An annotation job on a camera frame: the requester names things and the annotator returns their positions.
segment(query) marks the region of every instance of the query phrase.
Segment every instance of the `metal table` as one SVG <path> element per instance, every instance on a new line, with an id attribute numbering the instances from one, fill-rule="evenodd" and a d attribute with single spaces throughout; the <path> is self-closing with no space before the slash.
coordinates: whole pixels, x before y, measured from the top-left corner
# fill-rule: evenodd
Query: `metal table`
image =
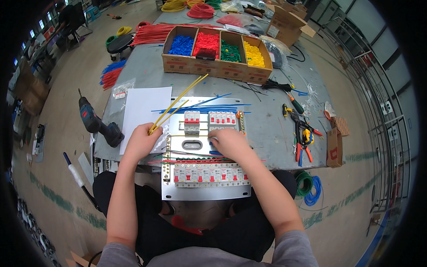
<path id="1" fill-rule="evenodd" d="M 34 55 L 32 55 L 31 59 L 28 61 L 28 64 L 30 66 L 33 66 L 33 64 L 40 58 L 40 56 L 43 56 L 46 52 L 47 49 L 47 43 L 46 44 L 42 44 L 39 49 L 37 49 L 37 51 L 34 53 Z"/>
<path id="2" fill-rule="evenodd" d="M 186 12 L 186 10 L 173 13 L 165 12 L 160 15 L 155 24 L 161 21 L 168 23 L 190 22 L 191 20 L 187 17 Z M 218 11 L 217 15 L 222 17 L 226 15 L 226 13 Z M 214 16 L 212 19 L 203 20 L 202 23 L 222 26 L 222 24 L 215 22 L 217 19 L 218 17 Z M 172 97 L 176 97 L 197 79 L 198 75 L 163 72 L 161 57 L 163 47 L 153 47 L 155 45 L 156 44 L 137 45 L 129 56 L 116 84 L 135 78 L 135 88 L 156 88 L 172 85 Z M 323 83 L 323 79 L 307 52 L 299 42 L 295 45 L 304 53 L 306 60 L 304 62 L 298 62 L 289 59 L 289 64 L 299 72 L 299 74 L 306 79 L 306 82 L 312 85 L 313 90 L 318 93 L 320 104 L 316 103 L 315 107 L 310 107 L 311 117 L 308 121 L 313 128 L 318 129 L 325 137 L 325 139 L 320 139 L 319 136 L 315 135 L 314 143 L 308 147 L 311 151 L 313 162 L 309 162 L 307 154 L 303 151 L 302 168 L 325 167 L 327 143 L 324 128 L 326 131 L 330 130 L 330 124 L 323 115 L 323 112 L 320 112 L 320 109 L 323 110 L 322 105 L 325 101 L 331 102 L 331 100 L 326 86 Z M 294 70 L 291 69 L 289 72 L 285 73 L 297 89 L 307 92 L 304 81 Z M 274 69 L 270 78 L 276 79 L 279 83 L 289 83 L 289 80 L 279 69 Z M 271 170 L 293 170 L 300 168 L 298 167 L 298 163 L 295 162 L 295 155 L 293 154 L 295 123 L 289 116 L 286 120 L 282 116 L 283 103 L 286 103 L 289 108 L 293 108 L 289 97 L 284 92 L 273 89 L 272 91 L 266 92 L 268 96 L 258 94 L 260 101 L 255 93 L 245 90 L 226 79 L 208 76 L 203 81 L 206 83 L 198 84 L 187 93 L 187 96 L 214 97 L 216 94 L 223 95 L 232 93 L 229 98 L 239 98 L 242 99 L 243 103 L 252 104 L 251 106 L 245 107 L 245 111 L 251 112 L 245 116 L 245 126 L 248 133 L 249 144 L 254 148 L 261 159 L 266 160 L 266 166 Z M 308 99 L 308 96 L 299 97 L 298 93 L 293 93 L 293 96 L 299 103 L 303 104 L 306 104 L 305 101 Z M 102 116 L 102 121 L 105 124 L 115 122 L 119 127 L 122 127 L 124 116 L 124 108 L 122 108 L 122 106 L 123 103 L 117 101 L 110 95 Z M 119 147 L 110 147 L 102 135 L 96 136 L 95 157 L 120 161 L 122 155 L 119 155 L 119 150 Z M 148 161 L 153 160 L 153 157 L 154 155 L 149 155 L 147 158 L 142 159 L 140 164 L 146 164 Z"/>

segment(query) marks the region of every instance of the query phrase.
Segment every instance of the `yellow wire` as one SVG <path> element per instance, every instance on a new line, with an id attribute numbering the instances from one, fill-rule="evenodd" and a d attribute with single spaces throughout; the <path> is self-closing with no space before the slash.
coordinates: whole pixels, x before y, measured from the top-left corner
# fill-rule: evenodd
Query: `yellow wire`
<path id="1" fill-rule="evenodd" d="M 169 106 L 169 108 L 166 109 L 166 111 L 160 115 L 160 117 L 157 119 L 157 121 L 153 124 L 153 126 L 151 127 L 151 129 L 149 130 L 149 135 L 152 134 L 153 129 L 157 126 L 156 124 L 163 118 L 163 116 L 169 112 L 169 110 L 189 91 L 191 90 L 191 88 L 193 88 L 194 86 L 196 86 L 201 80 L 203 80 L 204 78 L 206 78 L 208 76 L 208 74 L 206 74 L 203 77 L 199 77 L 197 78 L 189 87 L 187 87 L 187 89 L 184 90 L 184 92 L 182 92 L 182 94 L 179 95 L 179 97 L 177 97 L 175 99 L 175 101 Z"/>
<path id="2" fill-rule="evenodd" d="M 163 12 L 177 12 L 184 10 L 186 8 L 184 6 L 185 1 L 186 0 L 167 0 L 161 10 Z"/>
<path id="3" fill-rule="evenodd" d="M 155 127 L 151 133 L 154 133 L 155 130 L 157 130 L 158 127 L 160 127 L 165 121 L 167 121 L 167 119 L 170 118 L 170 116 L 172 116 L 178 109 L 180 109 L 185 103 L 187 103 L 189 101 L 189 99 L 187 99 L 187 101 L 185 101 L 184 103 L 182 103 L 177 109 L 175 109 L 166 119 L 164 119 L 157 127 Z"/>
<path id="4" fill-rule="evenodd" d="M 131 27 L 123 26 L 117 31 L 117 36 L 125 35 L 125 34 L 129 33 L 130 31 L 132 31 Z"/>
<path id="5" fill-rule="evenodd" d="M 189 6 L 190 8 L 193 7 L 193 5 L 197 4 L 197 3 L 204 3 L 205 0 L 188 0 L 187 1 L 187 6 Z"/>
<path id="6" fill-rule="evenodd" d="M 192 84 L 190 84 L 190 86 L 189 87 L 191 87 L 195 82 L 197 82 L 199 79 L 201 78 L 201 76 L 199 77 L 199 78 L 197 78 Z M 156 120 L 156 122 L 153 124 L 153 126 L 151 127 L 151 129 L 149 130 L 149 132 L 151 132 L 156 126 L 157 126 L 157 123 L 163 118 L 163 116 L 166 114 L 166 113 L 168 113 L 169 112 L 169 110 L 180 100 L 180 98 L 187 92 L 187 90 L 188 90 L 188 88 L 189 87 L 187 87 L 187 89 L 185 89 L 184 90 L 184 92 L 182 92 L 179 96 L 178 96 L 178 98 L 169 106 L 169 108 L 167 108 L 166 109 L 166 111 L 162 114 L 162 115 L 160 115 L 160 117 Z"/>

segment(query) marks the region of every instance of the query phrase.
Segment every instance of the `screwdriver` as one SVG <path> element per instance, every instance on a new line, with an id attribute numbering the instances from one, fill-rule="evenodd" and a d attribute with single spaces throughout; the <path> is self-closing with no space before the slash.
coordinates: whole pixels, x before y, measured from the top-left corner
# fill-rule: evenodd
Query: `screwdriver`
<path id="1" fill-rule="evenodd" d="M 291 103 L 294 105 L 295 110 L 299 114 L 304 114 L 304 109 L 301 107 L 301 105 L 293 98 L 290 94 L 288 94 L 289 98 L 291 99 Z"/>
<path id="2" fill-rule="evenodd" d="M 285 119 L 288 116 L 288 111 L 292 111 L 292 109 L 289 109 L 286 104 L 283 104 L 283 106 L 282 106 L 282 115 L 283 115 L 283 117 L 285 117 Z"/>

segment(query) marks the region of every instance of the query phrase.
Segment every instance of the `hand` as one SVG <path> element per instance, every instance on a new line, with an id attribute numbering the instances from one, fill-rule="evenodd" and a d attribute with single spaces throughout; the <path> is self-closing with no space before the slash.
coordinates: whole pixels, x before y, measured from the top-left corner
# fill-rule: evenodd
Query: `hand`
<path id="1" fill-rule="evenodd" d="M 210 142 L 218 149 L 218 151 L 232 160 L 238 162 L 245 156 L 254 154 L 252 148 L 248 145 L 242 133 L 231 129 L 213 130 L 209 133 Z"/>
<path id="2" fill-rule="evenodd" d="M 159 127 L 152 135 L 148 135 L 148 131 L 154 123 L 146 123 L 138 125 L 133 131 L 128 145 L 126 146 L 124 158 L 138 163 L 142 158 L 147 157 L 153 149 L 157 139 L 163 134 L 163 128 Z"/>

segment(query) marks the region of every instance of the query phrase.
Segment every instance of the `gray shirt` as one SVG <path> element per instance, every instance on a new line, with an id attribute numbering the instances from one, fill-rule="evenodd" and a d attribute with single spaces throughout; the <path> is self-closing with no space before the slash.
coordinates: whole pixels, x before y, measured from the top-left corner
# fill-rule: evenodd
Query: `gray shirt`
<path id="1" fill-rule="evenodd" d="M 97 267 L 137 267 L 135 252 L 120 243 L 110 243 L 104 247 Z M 186 247 L 154 257 L 148 267 L 186 266 L 239 266 L 239 267 L 318 267 L 311 251 L 307 235 L 298 230 L 284 233 L 278 240 L 272 263 L 248 260 L 216 248 Z"/>

